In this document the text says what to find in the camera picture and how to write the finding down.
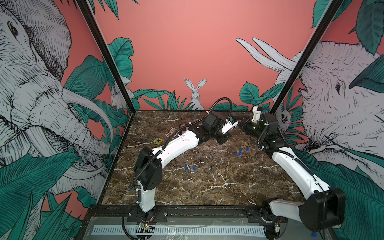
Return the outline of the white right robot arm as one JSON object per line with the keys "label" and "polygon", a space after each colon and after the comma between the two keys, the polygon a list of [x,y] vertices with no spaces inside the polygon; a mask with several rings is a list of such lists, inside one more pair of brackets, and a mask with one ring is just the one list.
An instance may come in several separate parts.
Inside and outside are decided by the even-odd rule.
{"label": "white right robot arm", "polygon": [[284,217],[301,222],[308,230],[318,232],[344,222],[346,195],[338,188],[331,188],[321,180],[294,153],[284,140],[275,115],[256,111],[241,120],[240,127],[256,138],[257,146],[290,176],[305,201],[266,200],[268,217]]}

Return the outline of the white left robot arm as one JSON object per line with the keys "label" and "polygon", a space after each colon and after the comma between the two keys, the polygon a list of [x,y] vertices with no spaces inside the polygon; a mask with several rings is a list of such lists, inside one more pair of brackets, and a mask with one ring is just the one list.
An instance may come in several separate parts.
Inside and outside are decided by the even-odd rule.
{"label": "white left robot arm", "polygon": [[135,177],[130,189],[138,190],[138,205],[142,213],[154,211],[156,187],[163,179],[163,168],[184,152],[193,149],[209,139],[223,144],[230,136],[230,130],[238,125],[234,116],[223,119],[220,113],[207,113],[202,119],[182,126],[160,147],[141,150],[134,167]]}

